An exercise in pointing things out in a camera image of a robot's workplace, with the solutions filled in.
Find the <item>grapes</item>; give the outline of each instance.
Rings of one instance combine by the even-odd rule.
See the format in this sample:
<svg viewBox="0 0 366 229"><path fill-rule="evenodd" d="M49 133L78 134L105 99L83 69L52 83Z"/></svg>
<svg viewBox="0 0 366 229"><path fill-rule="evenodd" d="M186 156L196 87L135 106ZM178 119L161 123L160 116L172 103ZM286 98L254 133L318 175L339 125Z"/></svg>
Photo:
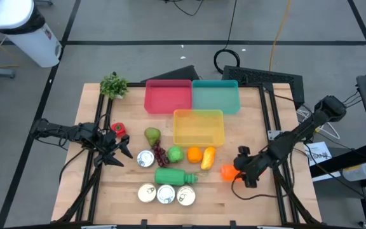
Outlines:
<svg viewBox="0 0 366 229"><path fill-rule="evenodd" d="M160 167L166 167L170 163L169 158L166 156L166 150L160 147L160 141L157 140L152 146L152 150L155 154L155 159Z"/></svg>

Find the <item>tin can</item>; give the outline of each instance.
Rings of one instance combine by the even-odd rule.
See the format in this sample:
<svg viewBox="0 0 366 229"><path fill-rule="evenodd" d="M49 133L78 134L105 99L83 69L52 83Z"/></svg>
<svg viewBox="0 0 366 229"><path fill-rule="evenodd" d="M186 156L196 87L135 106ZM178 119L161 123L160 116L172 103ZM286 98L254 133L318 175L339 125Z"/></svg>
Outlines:
<svg viewBox="0 0 366 229"><path fill-rule="evenodd" d="M152 151L144 150L138 154L137 161L139 166L147 168L153 164L155 156Z"/></svg>
<svg viewBox="0 0 366 229"><path fill-rule="evenodd" d="M164 184L159 187L157 198L162 204L170 204L175 199L175 195L175 189L168 184Z"/></svg>
<svg viewBox="0 0 366 229"><path fill-rule="evenodd" d="M156 188L151 183L143 184L138 190L138 198L144 203L149 203L156 197Z"/></svg>
<svg viewBox="0 0 366 229"><path fill-rule="evenodd" d="M183 206L189 206L196 200L194 189L188 185L182 186L177 190L177 201Z"/></svg>

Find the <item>white trash can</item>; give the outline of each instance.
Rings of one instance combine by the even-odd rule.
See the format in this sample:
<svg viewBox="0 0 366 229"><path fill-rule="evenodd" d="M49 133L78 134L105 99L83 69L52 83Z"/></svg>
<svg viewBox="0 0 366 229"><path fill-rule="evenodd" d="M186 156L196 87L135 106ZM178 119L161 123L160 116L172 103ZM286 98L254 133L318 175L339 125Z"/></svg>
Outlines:
<svg viewBox="0 0 366 229"><path fill-rule="evenodd" d="M0 0L0 33L41 67L58 64L62 45L33 0Z"/></svg>

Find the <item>green bottle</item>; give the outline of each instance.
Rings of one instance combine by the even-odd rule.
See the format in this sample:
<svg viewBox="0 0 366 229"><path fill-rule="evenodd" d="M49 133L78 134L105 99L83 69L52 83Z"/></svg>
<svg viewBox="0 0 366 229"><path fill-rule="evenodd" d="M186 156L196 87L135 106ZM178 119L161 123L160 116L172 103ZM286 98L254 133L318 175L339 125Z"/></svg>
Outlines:
<svg viewBox="0 0 366 229"><path fill-rule="evenodd" d="M182 169L164 169L157 168L155 172L156 184L170 184L183 186L187 184L194 184L198 178L194 174L186 174Z"/></svg>

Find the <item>gray floor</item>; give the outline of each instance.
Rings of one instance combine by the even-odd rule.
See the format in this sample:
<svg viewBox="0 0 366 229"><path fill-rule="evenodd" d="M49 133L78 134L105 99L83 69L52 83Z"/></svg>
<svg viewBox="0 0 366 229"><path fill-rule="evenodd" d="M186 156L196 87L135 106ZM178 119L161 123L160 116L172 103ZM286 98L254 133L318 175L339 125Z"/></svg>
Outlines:
<svg viewBox="0 0 366 229"><path fill-rule="evenodd" d="M41 5L39 9L61 39L76 0L53 2L54 6ZM354 2L366 26L366 1ZM69 41L225 40L233 4L233 0L205 0L198 14L189 17L172 3L159 0L81 0ZM179 5L195 11L198 2L183 0ZM280 0L238 0L231 39L274 40L285 7L286 1ZM365 38L347 1L293 0L280 40L365 41ZM112 71L138 82L192 64L203 79L220 79L212 57L222 45L211 44L67 45L43 117L72 125L83 83L98 83ZM0 78L0 210L50 73L49 68L38 67L17 47L4 47L20 58L21 67L14 80ZM241 66L268 69L269 45L229 47L240 55ZM225 55L218 61L235 64ZM0 66L12 63L0 50ZM355 77L366 74L366 45L279 45L273 71L304 76L306 104L310 107L328 94L344 99L355 92ZM346 117L334 125L341 136L339 142L352 148L366 144L364 117L362 104L349 109ZM32 145L6 226L50 221L64 160L65 151L61 149L38 142ZM356 226L357 221L363 220L358 199L329 195L329 190L339 193L338 186L323 188L316 184L324 222Z"/></svg>

